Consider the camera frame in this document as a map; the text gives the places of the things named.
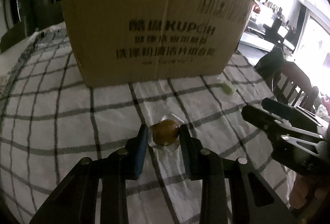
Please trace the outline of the round brown snack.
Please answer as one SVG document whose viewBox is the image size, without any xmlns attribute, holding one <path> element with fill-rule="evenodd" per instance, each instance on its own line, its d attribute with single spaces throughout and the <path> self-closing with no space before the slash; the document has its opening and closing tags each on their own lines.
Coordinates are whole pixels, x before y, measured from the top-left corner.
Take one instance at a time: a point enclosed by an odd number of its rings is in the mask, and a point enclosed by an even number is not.
<svg viewBox="0 0 330 224">
<path fill-rule="evenodd" d="M 157 150 L 173 154 L 180 146 L 178 130 L 185 122 L 175 114 L 163 116 L 148 128 L 148 145 Z"/>
</svg>

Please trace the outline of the wooden dining chair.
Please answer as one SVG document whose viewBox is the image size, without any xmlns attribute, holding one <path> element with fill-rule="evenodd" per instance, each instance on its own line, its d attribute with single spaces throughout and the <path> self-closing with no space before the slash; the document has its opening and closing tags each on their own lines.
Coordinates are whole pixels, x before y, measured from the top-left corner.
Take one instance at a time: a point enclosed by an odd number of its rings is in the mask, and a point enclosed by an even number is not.
<svg viewBox="0 0 330 224">
<path fill-rule="evenodd" d="M 314 113 L 319 89 L 294 62 L 286 61 L 271 79 L 271 89 L 277 100 L 292 107 L 302 107 Z"/>
</svg>

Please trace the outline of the dark jacket on chair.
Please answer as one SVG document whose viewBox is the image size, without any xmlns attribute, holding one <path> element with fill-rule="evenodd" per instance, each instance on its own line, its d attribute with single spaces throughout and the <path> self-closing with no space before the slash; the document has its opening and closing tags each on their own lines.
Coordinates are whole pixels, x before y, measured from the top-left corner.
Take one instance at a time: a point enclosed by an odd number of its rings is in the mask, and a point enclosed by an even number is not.
<svg viewBox="0 0 330 224">
<path fill-rule="evenodd" d="M 259 59 L 255 65 L 255 70 L 264 79 L 273 76 L 279 71 L 285 62 L 284 54 L 281 48 L 275 47 L 272 51 Z"/>
</svg>

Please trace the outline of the pale green wrapped snack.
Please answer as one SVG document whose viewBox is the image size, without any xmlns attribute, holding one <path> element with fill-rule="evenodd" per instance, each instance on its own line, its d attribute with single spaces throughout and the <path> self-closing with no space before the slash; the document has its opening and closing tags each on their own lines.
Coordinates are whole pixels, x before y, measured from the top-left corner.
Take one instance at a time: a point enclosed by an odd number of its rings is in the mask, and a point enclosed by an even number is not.
<svg viewBox="0 0 330 224">
<path fill-rule="evenodd" d="M 221 82 L 220 87 L 226 95 L 233 95 L 235 93 L 235 90 L 226 82 Z"/>
</svg>

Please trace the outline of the checkered white tablecloth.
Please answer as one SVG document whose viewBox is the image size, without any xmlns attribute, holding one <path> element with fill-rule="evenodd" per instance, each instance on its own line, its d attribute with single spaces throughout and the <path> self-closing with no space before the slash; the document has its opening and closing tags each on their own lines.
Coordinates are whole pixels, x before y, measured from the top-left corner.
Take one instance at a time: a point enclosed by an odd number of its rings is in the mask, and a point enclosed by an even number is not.
<svg viewBox="0 0 330 224">
<path fill-rule="evenodd" d="M 19 223 L 28 223 L 83 157 L 106 158 L 168 114 L 221 157 L 245 157 L 287 202 L 294 176 L 271 158 L 266 135 L 241 110 L 273 94 L 240 53 L 216 76 L 168 79 L 89 89 L 65 26 L 17 45 L 1 97 L 1 190 Z M 234 90 L 226 95 L 220 83 Z"/>
</svg>

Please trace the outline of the brown cardboard box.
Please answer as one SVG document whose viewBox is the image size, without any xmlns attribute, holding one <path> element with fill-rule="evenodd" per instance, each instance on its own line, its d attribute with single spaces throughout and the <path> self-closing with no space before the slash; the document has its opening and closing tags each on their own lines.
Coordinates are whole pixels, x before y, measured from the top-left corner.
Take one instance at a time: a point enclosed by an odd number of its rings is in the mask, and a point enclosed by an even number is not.
<svg viewBox="0 0 330 224">
<path fill-rule="evenodd" d="M 249 21 L 253 0 L 61 0 L 84 83 L 216 75 Z"/>
</svg>

